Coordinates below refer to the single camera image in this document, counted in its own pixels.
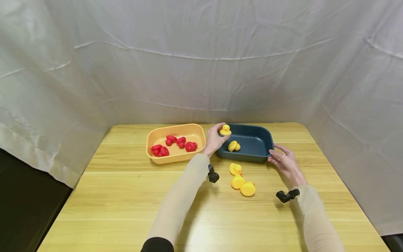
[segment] yellow rubber duck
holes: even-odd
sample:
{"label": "yellow rubber duck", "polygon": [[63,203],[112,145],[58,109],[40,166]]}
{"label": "yellow rubber duck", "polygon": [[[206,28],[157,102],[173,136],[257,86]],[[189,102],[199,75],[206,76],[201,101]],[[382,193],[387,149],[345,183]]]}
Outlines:
{"label": "yellow rubber duck", "polygon": [[231,186],[234,189],[240,189],[245,184],[245,179],[241,177],[239,174],[236,174],[235,177],[231,181]]}
{"label": "yellow rubber duck", "polygon": [[252,182],[242,183],[241,185],[241,194],[250,197],[253,196],[256,192],[255,184]]}
{"label": "yellow rubber duck", "polygon": [[221,135],[231,135],[231,130],[229,130],[229,125],[228,124],[224,124],[224,126],[222,127],[222,129],[220,129],[220,134]]}
{"label": "yellow rubber duck", "polygon": [[228,150],[230,152],[233,152],[234,150],[240,150],[241,149],[241,145],[237,142],[237,141],[232,141],[231,143],[229,143],[228,145]]}
{"label": "yellow rubber duck", "polygon": [[239,164],[231,163],[229,165],[229,172],[234,176],[237,174],[242,176],[242,166],[240,166]]}

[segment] wooden table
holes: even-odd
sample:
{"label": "wooden table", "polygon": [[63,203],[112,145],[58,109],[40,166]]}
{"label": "wooden table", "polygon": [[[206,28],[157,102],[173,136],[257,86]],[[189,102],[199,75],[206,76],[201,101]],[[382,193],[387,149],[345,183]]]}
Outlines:
{"label": "wooden table", "polygon": [[[389,251],[307,129],[297,123],[266,127],[293,150],[308,182],[322,197],[346,251]],[[140,251],[159,206],[186,165],[155,165],[145,154],[147,134],[163,125],[111,128],[39,248],[44,251]],[[203,125],[205,133],[211,125]],[[200,188],[175,251],[307,251],[293,203],[275,196],[286,179],[271,164],[238,162],[256,195],[230,186],[231,160],[211,158],[220,174]]]}

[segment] dark floor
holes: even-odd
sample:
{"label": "dark floor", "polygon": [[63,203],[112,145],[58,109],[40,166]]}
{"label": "dark floor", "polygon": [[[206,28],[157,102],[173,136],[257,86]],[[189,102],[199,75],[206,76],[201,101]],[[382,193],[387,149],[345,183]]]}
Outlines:
{"label": "dark floor", "polygon": [[[0,251],[36,251],[71,192],[0,149]],[[403,234],[382,238],[392,252],[403,252]]]}

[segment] black sleeve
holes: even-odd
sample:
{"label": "black sleeve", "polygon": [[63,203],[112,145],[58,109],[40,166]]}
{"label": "black sleeve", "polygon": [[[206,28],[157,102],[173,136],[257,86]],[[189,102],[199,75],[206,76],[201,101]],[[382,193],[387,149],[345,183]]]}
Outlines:
{"label": "black sleeve", "polygon": [[174,252],[174,246],[165,238],[153,237],[145,241],[141,252]]}

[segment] wrinkled fabric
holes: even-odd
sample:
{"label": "wrinkled fabric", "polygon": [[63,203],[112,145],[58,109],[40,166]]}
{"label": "wrinkled fabric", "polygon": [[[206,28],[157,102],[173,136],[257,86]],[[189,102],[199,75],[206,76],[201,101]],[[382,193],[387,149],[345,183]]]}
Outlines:
{"label": "wrinkled fabric", "polygon": [[1,1],[0,147],[74,187],[115,124],[299,122],[403,233],[402,5]]}

